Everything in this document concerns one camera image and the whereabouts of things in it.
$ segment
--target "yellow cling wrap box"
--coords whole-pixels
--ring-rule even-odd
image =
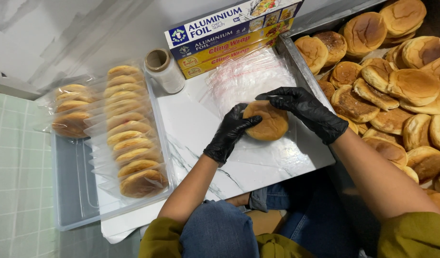
[[[201,73],[208,72],[217,66],[219,66],[221,63],[225,62],[226,60],[230,60],[232,58],[238,58],[241,56],[244,56],[254,50],[257,50],[261,47],[273,47],[276,43],[277,36],[273,38],[267,38],[265,40],[262,40],[260,42],[257,42],[255,44],[246,46],[244,48],[235,50],[233,52],[230,52],[223,56],[218,56],[215,58],[212,58],[206,62],[202,62],[194,67],[191,67],[189,69],[183,70],[183,74],[185,75],[185,78],[189,79],[192,77],[195,77],[197,75],[200,75]]]
[[[274,38],[279,34],[290,30],[292,23],[293,18],[281,21],[275,25],[267,26],[263,29],[248,33],[238,38],[234,38],[225,43],[212,46],[208,49],[202,50],[201,52],[182,58],[177,62],[182,70],[189,69],[217,56],[223,56],[229,52],[233,52],[267,38]]]

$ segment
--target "person's right hand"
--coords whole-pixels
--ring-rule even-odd
[[[325,145],[332,144],[348,128],[348,121],[333,114],[302,87],[280,87],[260,95],[288,96],[283,98],[272,97],[269,102],[275,108],[290,111],[309,130],[315,132]]]

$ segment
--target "gloved hand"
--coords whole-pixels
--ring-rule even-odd
[[[302,87],[280,87],[260,95],[286,96],[271,97],[269,102],[275,108],[290,111],[298,117],[325,145],[332,144],[348,128],[348,121],[330,112]]]
[[[204,149],[205,155],[217,162],[226,163],[234,149],[234,144],[236,144],[246,129],[258,125],[263,119],[261,116],[242,118],[241,111],[246,107],[246,103],[239,103],[225,115],[214,138]]]

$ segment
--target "plastic wrap roll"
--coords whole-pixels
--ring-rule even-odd
[[[185,85],[185,77],[174,57],[165,49],[148,52],[145,67],[150,76],[168,93],[176,93]]]

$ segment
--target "clear plastic container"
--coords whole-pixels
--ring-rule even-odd
[[[69,139],[51,134],[54,223],[60,231],[115,217],[166,199],[176,187],[158,99],[154,96],[152,81],[147,79],[146,82],[169,183],[167,189],[155,196],[132,201],[127,200],[128,198],[113,197],[109,194],[111,190],[103,190],[107,188],[107,184],[104,183],[109,180],[91,172],[94,169],[89,163],[92,159],[92,149],[85,144],[89,138]]]

